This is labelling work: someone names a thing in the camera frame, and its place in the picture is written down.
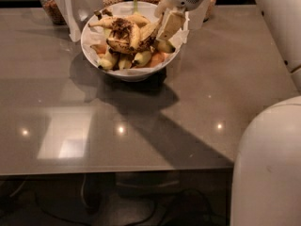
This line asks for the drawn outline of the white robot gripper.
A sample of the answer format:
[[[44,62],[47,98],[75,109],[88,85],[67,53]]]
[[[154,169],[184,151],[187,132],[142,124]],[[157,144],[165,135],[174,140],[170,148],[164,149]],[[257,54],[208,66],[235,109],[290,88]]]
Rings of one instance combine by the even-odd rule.
[[[204,0],[160,0],[154,11],[154,16],[159,18],[164,12],[165,13],[156,39],[171,39],[182,28],[186,21],[183,12],[167,8],[182,8],[185,11],[190,11],[198,8],[203,1]]]

